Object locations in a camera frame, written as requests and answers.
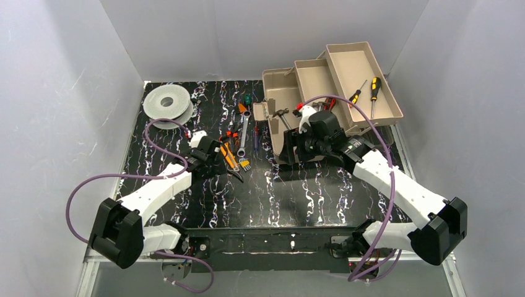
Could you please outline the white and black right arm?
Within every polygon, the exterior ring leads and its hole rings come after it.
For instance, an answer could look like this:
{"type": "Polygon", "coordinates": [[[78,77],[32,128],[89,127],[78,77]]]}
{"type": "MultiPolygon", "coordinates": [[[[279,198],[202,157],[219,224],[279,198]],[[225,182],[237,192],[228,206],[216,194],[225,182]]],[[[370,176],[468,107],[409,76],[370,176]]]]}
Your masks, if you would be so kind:
{"type": "Polygon", "coordinates": [[[431,265],[440,265],[467,235],[468,206],[459,197],[446,199],[426,189],[388,159],[362,136],[346,136],[339,121],[328,110],[306,106],[295,110],[296,128],[284,132],[280,159],[310,161],[323,157],[353,177],[388,195],[409,218],[409,223],[368,219],[334,252],[364,254],[369,248],[411,251],[431,265]]]}

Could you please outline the red and black utility knife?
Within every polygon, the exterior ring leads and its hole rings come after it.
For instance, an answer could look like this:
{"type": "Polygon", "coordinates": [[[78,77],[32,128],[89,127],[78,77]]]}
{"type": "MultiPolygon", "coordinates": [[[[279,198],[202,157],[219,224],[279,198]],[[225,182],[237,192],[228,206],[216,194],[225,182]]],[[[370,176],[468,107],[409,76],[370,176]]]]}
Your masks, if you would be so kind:
{"type": "Polygon", "coordinates": [[[324,101],[324,109],[332,111],[337,103],[337,99],[333,97],[327,97],[324,101]]]}

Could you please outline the yellow black long screwdriver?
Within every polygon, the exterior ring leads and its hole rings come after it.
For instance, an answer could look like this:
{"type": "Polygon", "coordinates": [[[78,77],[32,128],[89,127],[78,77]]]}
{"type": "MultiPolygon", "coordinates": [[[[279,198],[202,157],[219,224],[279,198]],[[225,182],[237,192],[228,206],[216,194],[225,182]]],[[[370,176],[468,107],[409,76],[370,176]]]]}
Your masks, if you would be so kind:
{"type": "Polygon", "coordinates": [[[374,77],[371,81],[371,112],[370,119],[373,119],[375,114],[375,104],[378,99],[378,93],[382,86],[382,80],[379,77],[374,77]]]}

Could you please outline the yellow utility knife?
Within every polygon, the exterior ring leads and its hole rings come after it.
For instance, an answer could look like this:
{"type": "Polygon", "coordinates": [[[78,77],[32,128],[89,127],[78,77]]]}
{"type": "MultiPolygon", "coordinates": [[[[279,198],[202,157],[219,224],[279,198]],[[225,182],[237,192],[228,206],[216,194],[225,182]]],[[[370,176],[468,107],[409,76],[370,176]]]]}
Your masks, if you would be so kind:
{"type": "Polygon", "coordinates": [[[233,155],[233,153],[231,152],[230,148],[229,148],[229,144],[228,143],[223,143],[221,145],[221,148],[220,148],[221,152],[222,152],[222,155],[223,157],[225,158],[225,161],[227,162],[228,166],[235,172],[239,172],[240,171],[240,166],[239,164],[236,162],[235,160],[235,157],[233,155]]]}

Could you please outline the black handled cutters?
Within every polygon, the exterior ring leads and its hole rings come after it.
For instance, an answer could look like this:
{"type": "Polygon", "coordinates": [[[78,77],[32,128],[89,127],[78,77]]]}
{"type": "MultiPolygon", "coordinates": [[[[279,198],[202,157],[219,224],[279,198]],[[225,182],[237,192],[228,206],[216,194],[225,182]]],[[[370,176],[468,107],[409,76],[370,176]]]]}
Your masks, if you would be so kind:
{"type": "Polygon", "coordinates": [[[224,167],[224,170],[223,170],[224,174],[228,174],[229,176],[232,176],[236,178],[237,180],[239,180],[239,182],[244,183],[243,176],[239,171],[235,171],[227,163],[224,163],[223,167],[224,167]]]}

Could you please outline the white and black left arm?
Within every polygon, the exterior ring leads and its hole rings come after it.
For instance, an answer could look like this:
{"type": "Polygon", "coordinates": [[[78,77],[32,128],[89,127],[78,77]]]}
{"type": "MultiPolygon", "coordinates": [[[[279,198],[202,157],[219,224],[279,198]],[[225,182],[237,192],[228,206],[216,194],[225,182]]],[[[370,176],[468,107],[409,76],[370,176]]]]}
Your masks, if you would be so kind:
{"type": "Polygon", "coordinates": [[[185,236],[182,227],[174,223],[147,226],[146,221],[193,182],[225,174],[221,146],[205,132],[198,132],[181,160],[174,159],[160,175],[131,194],[105,199],[95,217],[89,248],[126,269],[140,256],[180,246],[185,236]]]}

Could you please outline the beige translucent plastic toolbox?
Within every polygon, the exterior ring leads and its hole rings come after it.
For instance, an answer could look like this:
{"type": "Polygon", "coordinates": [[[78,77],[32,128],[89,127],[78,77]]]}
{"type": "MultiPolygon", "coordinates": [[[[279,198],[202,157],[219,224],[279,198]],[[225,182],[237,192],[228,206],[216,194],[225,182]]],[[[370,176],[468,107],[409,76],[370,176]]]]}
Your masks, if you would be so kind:
{"type": "Polygon", "coordinates": [[[299,103],[312,100],[316,111],[324,109],[327,97],[337,99],[332,112],[347,135],[362,135],[370,130],[364,117],[370,118],[371,81],[382,80],[371,122],[375,127],[397,124],[404,114],[400,109],[386,78],[378,64],[371,46],[367,42],[327,45],[316,58],[298,60],[293,67],[268,69],[262,73],[264,100],[253,105],[255,121],[267,122],[274,157],[278,158],[283,146],[286,127],[273,114],[280,109],[289,109],[285,115],[291,128],[298,128],[300,118],[293,115],[299,103]],[[358,102],[349,108],[349,98],[368,80],[362,88],[358,102]]]}

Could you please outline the yellow black short screwdriver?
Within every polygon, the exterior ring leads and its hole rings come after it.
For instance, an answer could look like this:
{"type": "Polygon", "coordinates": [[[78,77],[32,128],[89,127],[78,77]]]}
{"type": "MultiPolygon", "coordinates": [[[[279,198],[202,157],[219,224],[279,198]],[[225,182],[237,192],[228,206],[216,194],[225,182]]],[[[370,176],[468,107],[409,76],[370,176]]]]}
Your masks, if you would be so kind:
{"type": "Polygon", "coordinates": [[[360,96],[360,94],[362,92],[362,88],[366,85],[367,81],[368,80],[365,80],[363,82],[363,84],[360,86],[360,88],[358,88],[355,91],[355,93],[349,98],[349,100],[350,100],[349,108],[353,108],[356,105],[356,103],[358,102],[359,96],[360,96]]]}

